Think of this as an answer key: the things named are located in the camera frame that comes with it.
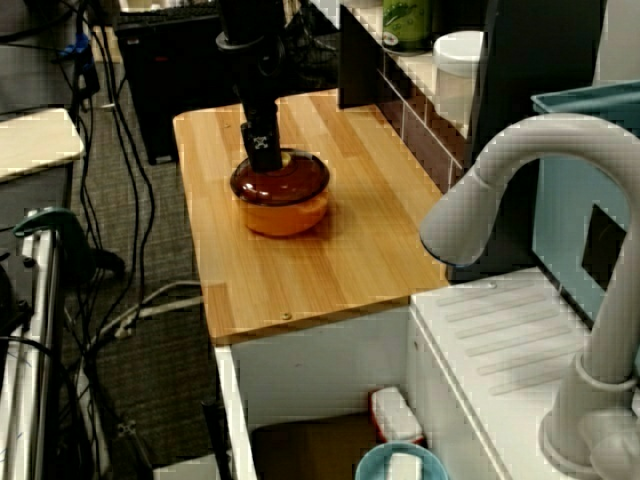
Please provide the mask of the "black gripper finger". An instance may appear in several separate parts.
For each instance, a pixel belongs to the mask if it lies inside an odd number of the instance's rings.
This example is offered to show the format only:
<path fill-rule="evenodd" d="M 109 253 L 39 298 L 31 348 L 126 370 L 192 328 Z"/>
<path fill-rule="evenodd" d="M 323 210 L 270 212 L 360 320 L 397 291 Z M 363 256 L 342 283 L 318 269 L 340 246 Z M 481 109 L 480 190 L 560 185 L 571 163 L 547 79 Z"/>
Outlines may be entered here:
<path fill-rule="evenodd" d="M 241 134 L 251 168 L 258 173 L 280 170 L 283 166 L 278 125 L 246 121 Z"/>

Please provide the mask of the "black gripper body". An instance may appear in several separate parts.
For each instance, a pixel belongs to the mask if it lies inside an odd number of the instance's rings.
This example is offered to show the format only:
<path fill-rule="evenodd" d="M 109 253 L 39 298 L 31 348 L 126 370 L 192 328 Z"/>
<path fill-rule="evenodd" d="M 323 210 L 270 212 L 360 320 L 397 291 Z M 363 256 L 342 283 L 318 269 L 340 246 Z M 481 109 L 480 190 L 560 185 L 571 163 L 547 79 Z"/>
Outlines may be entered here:
<path fill-rule="evenodd" d="M 235 90 L 250 126 L 276 126 L 283 47 L 238 47 L 232 51 Z"/>

